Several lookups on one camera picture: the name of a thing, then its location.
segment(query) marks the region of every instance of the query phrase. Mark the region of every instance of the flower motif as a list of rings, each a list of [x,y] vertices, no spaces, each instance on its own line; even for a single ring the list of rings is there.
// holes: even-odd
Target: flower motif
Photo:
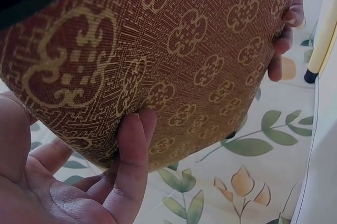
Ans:
[[[217,90],[211,93],[209,101],[218,104],[234,89],[234,86],[233,82],[225,80]]]
[[[271,200],[270,189],[267,186],[267,184],[264,184],[262,190],[254,199],[254,202],[262,204],[264,206],[268,206],[270,203],[270,200]]]
[[[280,17],[280,14],[284,11],[284,7],[288,0],[274,0],[271,14],[274,18]]]
[[[232,176],[232,186],[237,195],[246,197],[255,186],[254,179],[251,178],[245,166]]]
[[[258,0],[240,0],[227,13],[227,27],[239,33],[252,23],[260,8]]]
[[[219,178],[214,179],[214,186],[217,187],[222,195],[224,195],[230,202],[234,201],[233,193],[227,190],[226,185]]]
[[[191,54],[206,34],[207,22],[207,17],[196,9],[187,11],[168,37],[168,53],[180,57]]]
[[[149,153],[150,154],[161,154],[169,149],[175,142],[174,138],[165,138],[160,141],[156,141],[153,146],[150,146]]]
[[[169,126],[177,126],[184,124],[190,116],[195,112],[195,104],[186,104],[179,108],[175,115],[173,115],[168,121]]]

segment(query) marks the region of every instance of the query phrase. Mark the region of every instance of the white surface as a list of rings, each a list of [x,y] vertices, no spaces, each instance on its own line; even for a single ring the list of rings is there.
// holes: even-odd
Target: white surface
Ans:
[[[316,86],[316,132],[295,224],[337,223],[337,44]]]

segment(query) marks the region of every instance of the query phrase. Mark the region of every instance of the green leaf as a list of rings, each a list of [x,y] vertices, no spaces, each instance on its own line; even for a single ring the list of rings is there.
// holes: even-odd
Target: green leaf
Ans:
[[[294,111],[285,118],[285,123],[290,124],[300,116],[301,110]]]
[[[237,129],[238,132],[239,132],[239,131],[243,128],[243,126],[246,124],[247,119],[248,119],[248,113],[245,115],[245,117],[243,118],[243,121],[241,122],[239,128]]]
[[[264,114],[261,121],[261,129],[267,130],[272,127],[273,124],[280,118],[281,112],[279,111],[268,111]]]
[[[163,199],[164,205],[169,208],[172,212],[183,219],[187,219],[186,210],[179,204],[175,199],[171,197],[165,197]]]
[[[83,159],[85,160],[85,157],[81,156],[79,153],[77,152],[73,152],[72,156],[76,157],[76,158],[80,158],[80,159]]]
[[[279,224],[279,219],[269,221],[267,224]]]
[[[80,176],[71,176],[70,178],[68,178],[67,180],[64,181],[64,183],[72,185],[76,182],[79,182],[80,180],[82,180],[83,178]]]
[[[181,192],[184,193],[191,191],[194,188],[195,183],[195,177],[192,176],[191,169],[184,170]]]
[[[309,61],[311,59],[312,52],[313,52],[312,49],[305,51],[305,53],[304,53],[304,62],[305,63],[309,63]]]
[[[300,125],[312,125],[314,123],[314,117],[307,117],[299,121]]]
[[[164,182],[167,183],[168,186],[170,186],[172,189],[176,191],[181,192],[182,183],[174,174],[164,169],[159,170],[158,173],[160,174]]]
[[[314,40],[312,40],[312,39],[305,40],[301,43],[301,46],[313,46],[313,42],[314,42]]]
[[[258,88],[257,92],[255,93],[255,98],[256,100],[260,101],[261,98],[261,89]]]
[[[40,125],[38,124],[38,122],[34,123],[31,125],[31,132],[37,132],[41,129]]]
[[[269,129],[263,131],[263,133],[273,142],[283,145],[283,146],[292,146],[298,143],[298,140],[294,136],[274,129]]]
[[[300,135],[300,136],[305,136],[309,137],[312,135],[312,130],[306,129],[306,128],[298,128],[293,125],[288,125],[289,129],[293,131],[294,133]]]
[[[33,149],[36,149],[37,147],[39,147],[41,145],[42,145],[42,143],[40,143],[38,141],[32,142],[32,144],[31,144],[31,150],[30,151],[32,151]]]
[[[290,224],[291,220],[285,219],[284,217],[281,217],[283,224]]]
[[[187,223],[198,224],[201,218],[203,208],[204,208],[204,193],[201,190],[191,201],[190,207],[187,211]]]
[[[244,157],[257,157],[273,150],[273,146],[260,139],[241,139],[221,144],[229,151]]]
[[[179,163],[177,162],[177,163],[174,163],[174,164],[172,164],[170,166],[167,166],[167,167],[171,170],[176,171],[178,169],[178,165],[179,165]]]
[[[70,168],[70,169],[85,169],[87,168],[83,164],[76,162],[76,161],[67,161],[63,167],[65,168]]]

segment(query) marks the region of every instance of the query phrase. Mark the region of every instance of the palm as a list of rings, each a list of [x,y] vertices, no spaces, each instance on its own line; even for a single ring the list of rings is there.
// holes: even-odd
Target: palm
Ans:
[[[92,196],[56,180],[33,157],[28,157],[25,176],[15,190],[21,190],[26,197],[19,201],[29,201],[37,211],[45,211],[50,217],[48,223],[114,223],[109,211]]]
[[[131,224],[143,201],[148,146],[156,115],[127,115],[118,161],[102,175],[69,186],[54,178],[72,150],[55,139],[29,152],[34,119],[10,93],[0,94],[0,216],[3,223]]]

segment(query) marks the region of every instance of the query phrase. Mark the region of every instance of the stem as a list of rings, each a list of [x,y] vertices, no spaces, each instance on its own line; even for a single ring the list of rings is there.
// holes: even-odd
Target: stem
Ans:
[[[184,195],[184,193],[182,193],[182,195],[183,195],[183,201],[184,201],[184,209],[185,209],[185,213],[186,213],[186,216],[187,216],[185,195]]]
[[[290,193],[289,193],[289,196],[288,196],[288,198],[287,198],[287,200],[286,200],[286,202],[285,202],[284,208],[283,208],[283,210],[282,210],[282,212],[281,212],[281,213],[283,213],[283,212],[284,212],[284,210],[285,210],[285,207],[286,207],[286,205],[288,204],[288,201],[289,201],[289,199],[290,199],[290,196],[291,196],[291,194],[292,194],[292,192],[293,192],[293,190],[294,190],[294,188],[295,188],[296,184],[297,184],[297,182],[294,184],[293,188],[291,188],[291,191],[290,191]]]
[[[308,86],[300,86],[297,84],[292,84],[292,83],[282,83],[282,82],[277,82],[278,84],[283,84],[283,85],[290,85],[290,86],[294,86],[294,87],[298,87],[298,88],[302,88],[302,89],[314,89],[315,87],[308,87]]]
[[[285,125],[274,126],[273,128],[269,128],[268,130],[270,130],[270,129],[276,129],[276,128],[281,128],[281,127],[283,127],[283,126],[286,126],[286,124],[285,124]],[[236,140],[239,140],[239,139],[241,139],[241,138],[250,136],[250,135],[255,134],[255,133],[260,133],[260,132],[263,132],[263,130],[258,130],[258,131],[252,132],[252,133],[245,134],[245,135],[240,136],[240,137],[238,137],[238,138],[236,138],[236,139],[234,139],[234,140],[232,140],[232,141],[236,141]],[[197,161],[197,162],[203,161],[206,157],[208,157],[210,154],[212,154],[213,152],[215,152],[216,150],[218,150],[218,149],[221,148],[221,147],[222,147],[222,145],[220,145],[219,147],[213,149],[211,152],[209,152],[207,155],[205,155],[202,159],[200,159],[200,160]]]

